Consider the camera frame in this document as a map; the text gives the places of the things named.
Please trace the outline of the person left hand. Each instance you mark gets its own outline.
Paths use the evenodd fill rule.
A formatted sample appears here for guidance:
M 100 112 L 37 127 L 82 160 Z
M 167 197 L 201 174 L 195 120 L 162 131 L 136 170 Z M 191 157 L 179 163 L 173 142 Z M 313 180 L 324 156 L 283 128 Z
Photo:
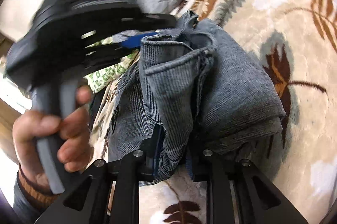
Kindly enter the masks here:
M 89 87 L 67 83 L 37 87 L 32 109 L 13 126 L 15 150 L 23 174 L 42 190 L 60 194 L 91 159 L 88 112 Z

